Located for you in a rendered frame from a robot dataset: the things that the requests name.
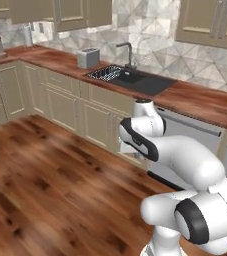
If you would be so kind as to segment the black sink basin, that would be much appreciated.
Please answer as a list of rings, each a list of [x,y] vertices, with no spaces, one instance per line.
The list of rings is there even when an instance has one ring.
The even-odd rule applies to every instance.
[[[86,76],[150,96],[155,96],[176,83],[175,79],[118,65],[100,68]]]

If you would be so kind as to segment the grey toaster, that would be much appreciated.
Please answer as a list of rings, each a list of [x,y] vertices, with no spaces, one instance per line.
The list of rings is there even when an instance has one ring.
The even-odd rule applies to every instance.
[[[89,69],[99,65],[100,50],[98,48],[86,48],[76,54],[79,68]]]

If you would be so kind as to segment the beige base cupboards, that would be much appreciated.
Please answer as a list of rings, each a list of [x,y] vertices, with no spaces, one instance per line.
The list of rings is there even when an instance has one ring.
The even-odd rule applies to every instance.
[[[0,65],[0,125],[37,114],[111,152],[120,151],[118,124],[133,100],[21,61]]]

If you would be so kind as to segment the silver dishwasher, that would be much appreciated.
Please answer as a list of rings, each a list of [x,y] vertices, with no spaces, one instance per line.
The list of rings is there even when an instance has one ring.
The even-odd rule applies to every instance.
[[[203,144],[214,154],[217,154],[223,128],[160,107],[157,107],[157,112],[166,120],[166,136],[182,135],[191,137]],[[150,162],[148,173],[151,177],[174,190],[180,191],[190,188],[187,182],[160,163]]]

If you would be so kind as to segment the beige wall cupboards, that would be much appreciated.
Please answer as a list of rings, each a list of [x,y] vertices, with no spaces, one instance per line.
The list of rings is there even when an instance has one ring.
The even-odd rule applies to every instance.
[[[227,48],[227,0],[181,0],[175,40]]]
[[[0,0],[0,19],[53,22],[57,32],[112,23],[112,0]]]

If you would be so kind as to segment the dark grey tap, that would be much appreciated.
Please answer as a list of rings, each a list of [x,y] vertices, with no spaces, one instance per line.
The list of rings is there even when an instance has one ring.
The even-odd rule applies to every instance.
[[[116,44],[116,47],[119,48],[119,47],[123,47],[123,46],[127,46],[128,47],[128,62],[125,64],[125,67],[126,68],[129,68],[129,69],[137,69],[137,66],[136,65],[133,65],[132,64],[132,45],[130,42],[123,42],[123,43],[118,43]]]

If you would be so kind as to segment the white paper towel roll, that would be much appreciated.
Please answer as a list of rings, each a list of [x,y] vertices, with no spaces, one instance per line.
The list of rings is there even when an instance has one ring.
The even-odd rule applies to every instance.
[[[26,46],[28,47],[32,46],[33,45],[32,34],[29,26],[24,26],[23,34],[24,34],[24,40],[25,40]]]

